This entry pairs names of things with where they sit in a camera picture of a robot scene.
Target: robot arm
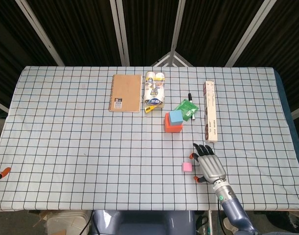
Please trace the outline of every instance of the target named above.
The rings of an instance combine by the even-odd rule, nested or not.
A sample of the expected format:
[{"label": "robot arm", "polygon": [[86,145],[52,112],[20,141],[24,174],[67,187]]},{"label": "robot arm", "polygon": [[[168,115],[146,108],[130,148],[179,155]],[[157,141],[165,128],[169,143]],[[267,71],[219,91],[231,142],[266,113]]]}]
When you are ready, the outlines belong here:
[{"label": "robot arm", "polygon": [[198,178],[195,176],[194,179],[198,183],[208,182],[213,184],[213,189],[231,225],[251,235],[258,234],[258,230],[252,225],[232,187],[226,180],[226,172],[217,155],[213,153],[208,145],[203,146],[195,143],[193,145],[198,155],[192,153],[190,159],[195,159],[200,164],[204,174],[203,177]]}]

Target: black marker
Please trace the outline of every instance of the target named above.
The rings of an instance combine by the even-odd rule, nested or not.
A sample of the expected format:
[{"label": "black marker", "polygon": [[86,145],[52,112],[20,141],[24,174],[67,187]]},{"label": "black marker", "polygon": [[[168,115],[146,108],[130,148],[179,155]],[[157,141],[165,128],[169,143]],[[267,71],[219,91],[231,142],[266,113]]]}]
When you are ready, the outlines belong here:
[{"label": "black marker", "polygon": [[[191,93],[188,93],[188,100],[189,100],[189,102],[193,103],[192,94]],[[190,118],[192,120],[195,120],[195,114],[193,114]]]}]

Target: spiral notebook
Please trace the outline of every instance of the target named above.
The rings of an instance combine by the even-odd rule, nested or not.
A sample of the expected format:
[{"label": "spiral notebook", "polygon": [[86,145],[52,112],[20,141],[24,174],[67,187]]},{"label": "spiral notebook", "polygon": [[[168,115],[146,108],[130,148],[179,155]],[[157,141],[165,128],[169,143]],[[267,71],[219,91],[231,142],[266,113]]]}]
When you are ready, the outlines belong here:
[{"label": "spiral notebook", "polygon": [[140,111],[141,75],[116,74],[112,78],[109,111]]}]

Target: long box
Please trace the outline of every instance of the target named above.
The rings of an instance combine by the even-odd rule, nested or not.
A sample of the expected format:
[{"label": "long box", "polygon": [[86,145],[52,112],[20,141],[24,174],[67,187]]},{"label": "long box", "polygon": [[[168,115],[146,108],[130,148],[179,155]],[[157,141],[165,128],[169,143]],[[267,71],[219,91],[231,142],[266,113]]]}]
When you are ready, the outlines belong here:
[{"label": "long box", "polygon": [[204,103],[205,103],[205,138],[206,142],[218,141],[216,101],[214,96],[214,82],[204,83]]}]

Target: green snack bag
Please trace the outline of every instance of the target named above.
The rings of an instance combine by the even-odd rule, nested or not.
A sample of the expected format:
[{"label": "green snack bag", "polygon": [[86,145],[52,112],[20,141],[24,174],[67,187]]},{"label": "green snack bag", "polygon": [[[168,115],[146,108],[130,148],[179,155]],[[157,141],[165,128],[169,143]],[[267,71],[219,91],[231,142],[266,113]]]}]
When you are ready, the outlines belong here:
[{"label": "green snack bag", "polygon": [[183,120],[187,121],[198,110],[198,107],[185,99],[175,108],[175,110],[181,110]]}]

